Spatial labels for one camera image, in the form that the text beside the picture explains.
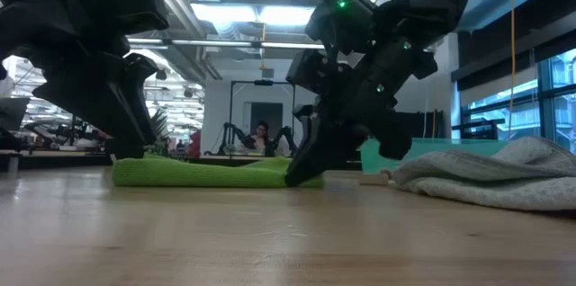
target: wall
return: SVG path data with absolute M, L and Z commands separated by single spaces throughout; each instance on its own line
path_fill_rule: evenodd
M 452 83 L 450 73 L 456 70 L 458 63 L 458 36 L 451 33 L 436 47 L 434 56 L 438 71 L 423 80 L 411 76 L 396 93 L 397 112 L 429 112 L 433 110 L 445 113 L 445 135 L 453 139 L 460 138 L 460 132 L 450 129 L 460 124 L 460 96 L 456 84 Z
M 295 104 L 314 103 L 315 94 L 307 90 L 296 88 Z M 254 86 L 252 84 L 234 85 L 234 103 L 232 105 L 232 123 L 248 132 L 250 110 L 246 103 L 282 103 L 283 125 L 292 126 L 293 89 L 289 85 Z M 229 121 L 230 111 L 230 82 L 209 81 L 205 87 L 204 122 L 202 127 L 201 151 L 216 153 L 221 143 L 222 126 Z M 294 121 L 294 136 L 298 143 L 302 138 L 302 126 L 298 120 Z

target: white blanket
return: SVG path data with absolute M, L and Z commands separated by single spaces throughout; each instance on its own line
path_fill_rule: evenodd
M 392 173 L 398 188 L 513 210 L 576 210 L 576 156 L 548 139 L 522 138 L 486 157 L 438 151 Z

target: fabric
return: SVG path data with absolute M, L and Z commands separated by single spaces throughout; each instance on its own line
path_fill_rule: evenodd
M 425 154 L 391 173 L 398 188 L 513 210 L 576 210 L 576 156 L 548 139 L 523 138 L 494 156 Z
M 161 156 L 123 159 L 112 167 L 117 186 L 284 188 L 290 159 L 271 158 L 242 167 L 188 164 Z M 301 187 L 321 187 L 321 178 Z

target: window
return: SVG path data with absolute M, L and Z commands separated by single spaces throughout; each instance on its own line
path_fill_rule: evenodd
M 499 120 L 499 139 L 507 139 L 511 129 L 513 139 L 543 136 L 576 153 L 575 68 L 576 49 L 540 62 L 539 80 L 514 87 L 511 127 L 509 89 L 467 105 L 463 122 Z

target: ceiling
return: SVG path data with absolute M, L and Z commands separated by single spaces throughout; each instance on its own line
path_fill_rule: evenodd
M 389 0 L 373 0 L 383 4 Z M 526 0 L 517 0 L 522 4 Z M 314 43 L 304 31 L 315 0 L 165 0 L 169 10 L 170 28 L 166 31 L 141 33 L 136 38 L 181 38 L 214 40 L 266 40 L 290 43 Z M 509 0 L 470 0 L 460 30 L 481 28 L 509 11 Z M 283 81 L 292 63 L 295 49 L 232 49 L 190 46 L 134 46 L 134 52 L 153 58 L 166 70 L 166 80 L 154 76 L 146 81 L 150 112 L 162 107 L 169 113 L 171 130 L 197 127 L 203 124 L 203 89 L 211 80 L 257 80 L 260 70 L 274 70 L 275 81 Z M 341 56 L 353 64 L 360 56 Z M 13 94 L 31 95 L 36 85 L 44 82 L 39 69 L 24 60 L 13 68 L 16 86 Z M 192 98 L 184 95 L 193 92 Z M 43 112 L 44 101 L 33 101 Z M 35 120 L 31 115 L 27 121 Z M 62 110 L 50 109 L 58 118 L 69 116 Z

